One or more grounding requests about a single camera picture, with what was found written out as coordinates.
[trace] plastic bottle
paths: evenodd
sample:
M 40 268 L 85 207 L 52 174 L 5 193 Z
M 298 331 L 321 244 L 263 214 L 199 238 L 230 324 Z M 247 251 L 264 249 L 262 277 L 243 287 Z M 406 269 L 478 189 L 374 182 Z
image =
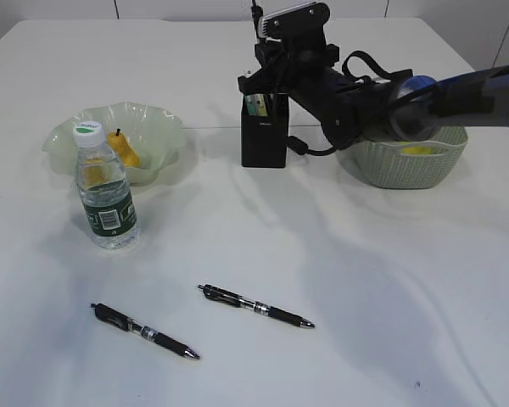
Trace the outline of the plastic bottle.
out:
M 125 166 L 106 142 L 97 121 L 74 128 L 76 183 L 85 207 L 92 240 L 102 248 L 124 248 L 137 240 L 139 228 Z

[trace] black pen holder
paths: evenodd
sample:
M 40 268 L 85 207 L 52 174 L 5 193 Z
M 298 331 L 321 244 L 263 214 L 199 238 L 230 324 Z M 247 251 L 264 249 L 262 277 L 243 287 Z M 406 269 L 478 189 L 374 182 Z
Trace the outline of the black pen holder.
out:
M 288 96 L 275 95 L 267 116 L 250 115 L 245 98 L 241 110 L 241 165 L 285 168 L 287 163 Z

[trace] bottle cap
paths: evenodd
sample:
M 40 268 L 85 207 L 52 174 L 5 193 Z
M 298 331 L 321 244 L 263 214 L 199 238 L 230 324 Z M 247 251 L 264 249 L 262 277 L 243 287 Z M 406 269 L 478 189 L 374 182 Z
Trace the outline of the bottle cap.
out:
M 105 131 L 97 121 L 84 121 L 74 127 L 74 138 L 81 148 L 96 147 L 105 142 Z

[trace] white table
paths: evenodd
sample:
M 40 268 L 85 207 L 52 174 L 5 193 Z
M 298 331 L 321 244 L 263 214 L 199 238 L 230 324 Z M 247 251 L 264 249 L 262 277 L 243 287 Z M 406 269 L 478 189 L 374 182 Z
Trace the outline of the white table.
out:
M 210 27 L 221 33 L 212 49 Z M 92 245 L 71 178 L 40 151 L 47 132 L 82 107 L 120 100 L 169 107 L 190 126 L 237 124 L 234 71 L 254 63 L 247 28 L 34 21 L 0 41 L 0 406 L 509 406 L 507 130 L 470 131 L 450 176 L 410 192 L 369 187 L 336 156 L 290 154 L 285 170 L 247 170 L 238 128 L 189 130 L 177 177 L 133 188 L 140 244 Z M 334 21 L 327 36 L 389 70 L 468 69 L 418 20 Z M 201 54 L 186 70 L 187 39 Z M 99 58 L 83 69 L 87 53 Z M 134 63 L 136 53 L 159 64 Z M 211 54 L 227 56 L 227 74 L 210 60 L 192 80 Z M 324 145 L 315 127 L 291 132 Z M 211 303 L 195 289 L 206 282 L 317 328 Z M 203 359 L 96 321 L 91 302 Z

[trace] black pen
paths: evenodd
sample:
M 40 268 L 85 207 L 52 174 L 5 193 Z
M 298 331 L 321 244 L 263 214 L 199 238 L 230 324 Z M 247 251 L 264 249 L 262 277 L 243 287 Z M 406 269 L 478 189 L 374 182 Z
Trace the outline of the black pen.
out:
M 91 308 L 94 309 L 96 317 L 103 322 L 116 326 L 123 331 L 134 332 L 142 338 L 147 339 L 150 342 L 154 342 L 162 348 L 166 348 L 179 356 L 195 360 L 200 359 L 200 356 L 187 345 L 180 343 L 171 337 L 167 337 L 164 333 L 160 333 L 150 326 L 141 326 L 132 318 L 121 314 L 104 304 L 91 304 Z
M 209 284 L 205 284 L 204 286 L 200 285 L 198 288 L 204 292 L 204 296 L 207 299 L 212 301 L 220 301 L 224 304 L 228 304 L 236 308 L 251 309 L 257 314 L 269 316 L 270 318 L 275 318 L 276 320 L 287 322 L 288 324 L 292 324 L 294 326 L 299 326 L 302 328 L 315 327 L 313 322 L 310 322 L 306 318 L 302 318 L 299 315 L 291 314 L 287 311 L 283 311 L 282 309 L 270 307 L 264 303 L 244 298 L 241 295 L 230 293 L 229 291 L 223 290 L 222 288 L 213 287 Z

